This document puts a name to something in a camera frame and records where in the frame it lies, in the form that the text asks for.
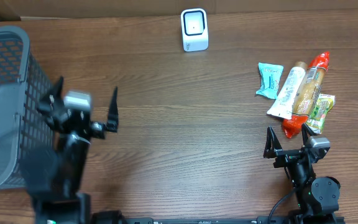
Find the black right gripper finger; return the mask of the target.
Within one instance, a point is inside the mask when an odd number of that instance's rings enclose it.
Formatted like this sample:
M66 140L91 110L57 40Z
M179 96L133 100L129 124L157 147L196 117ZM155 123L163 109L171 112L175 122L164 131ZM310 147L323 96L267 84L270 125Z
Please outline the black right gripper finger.
M264 158L274 158L277 157L282 152L282 146L277 139L273 127L269 126L267 128L267 137L264 149Z
M306 142L310 136L316 136L316 133L314 133L314 131L306 123L301 125L301 133L304 145L306 145Z

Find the teal snack packet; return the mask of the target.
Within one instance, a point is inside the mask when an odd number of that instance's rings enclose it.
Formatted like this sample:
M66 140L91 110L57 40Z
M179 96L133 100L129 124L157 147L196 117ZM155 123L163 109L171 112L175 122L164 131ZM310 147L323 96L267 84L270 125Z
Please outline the teal snack packet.
M283 65L275 65L259 62L259 72L261 76L260 89L256 91L257 95L275 100L277 98L280 78L283 73Z

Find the white tube with gold cap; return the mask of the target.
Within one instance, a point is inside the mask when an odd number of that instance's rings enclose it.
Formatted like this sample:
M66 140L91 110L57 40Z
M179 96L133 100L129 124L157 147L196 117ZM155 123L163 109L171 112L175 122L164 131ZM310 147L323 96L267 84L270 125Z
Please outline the white tube with gold cap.
M305 62L298 61L290 70L277 99L267 111L268 115L291 119L293 104L295 102L296 93L304 79L308 65Z

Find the green tea packet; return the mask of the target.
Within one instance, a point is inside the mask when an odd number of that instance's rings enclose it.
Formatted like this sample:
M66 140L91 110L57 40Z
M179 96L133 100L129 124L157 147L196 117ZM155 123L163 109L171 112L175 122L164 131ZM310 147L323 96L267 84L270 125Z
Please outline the green tea packet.
M316 134L322 134L324 122L328 112L333 108L336 102L335 95L319 94L318 100L312 110L306 124Z

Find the orange spaghetti packet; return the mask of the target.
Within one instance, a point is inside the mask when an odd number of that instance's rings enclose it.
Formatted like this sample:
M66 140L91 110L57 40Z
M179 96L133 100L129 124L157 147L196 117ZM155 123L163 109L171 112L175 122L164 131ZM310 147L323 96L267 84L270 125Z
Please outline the orange spaghetti packet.
M284 119L282 123L282 129L287 138L299 134L302 124L308 120L321 93L329 61L330 52L323 52L317 55L306 69L305 76L296 93L291 119Z

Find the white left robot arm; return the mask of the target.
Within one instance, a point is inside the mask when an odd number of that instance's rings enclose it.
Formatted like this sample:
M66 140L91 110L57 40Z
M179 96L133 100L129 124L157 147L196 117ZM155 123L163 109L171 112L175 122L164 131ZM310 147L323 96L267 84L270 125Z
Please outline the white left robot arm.
M37 104L46 125L59 134L57 147L39 146L19 162L25 188L32 199L36 223L124 223L119 211L91 212L91 197L79 191L88 149L93 138L119 127L117 92L112 95L107 120L91 120L92 99L87 93L62 95L60 78Z

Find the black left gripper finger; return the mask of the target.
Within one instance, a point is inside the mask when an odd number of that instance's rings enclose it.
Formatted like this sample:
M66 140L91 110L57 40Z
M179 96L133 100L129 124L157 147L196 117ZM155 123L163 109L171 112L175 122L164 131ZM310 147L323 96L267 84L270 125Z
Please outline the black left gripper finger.
M112 99L109 105L108 117L106 121L106 130L116 133L119 126L119 114L117 108L117 87L115 87Z
M54 105L55 103L62 103L62 89L64 78L60 77L58 81L44 94L40 99L41 105Z

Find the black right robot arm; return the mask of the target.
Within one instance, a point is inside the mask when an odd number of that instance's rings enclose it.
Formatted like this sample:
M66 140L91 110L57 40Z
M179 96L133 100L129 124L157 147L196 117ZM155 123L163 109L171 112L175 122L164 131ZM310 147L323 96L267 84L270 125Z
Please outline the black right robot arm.
M273 206L264 223L344 223L343 217L335 216L339 210L339 181L330 176L317 177L313 169L313 164L328 153L331 143L306 124L301 125L301 133L303 145L284 150L273 128L267 128L264 157L274 158L273 166L284 169L292 190ZM276 217L277 207L293 195L298 209L289 211L285 217Z

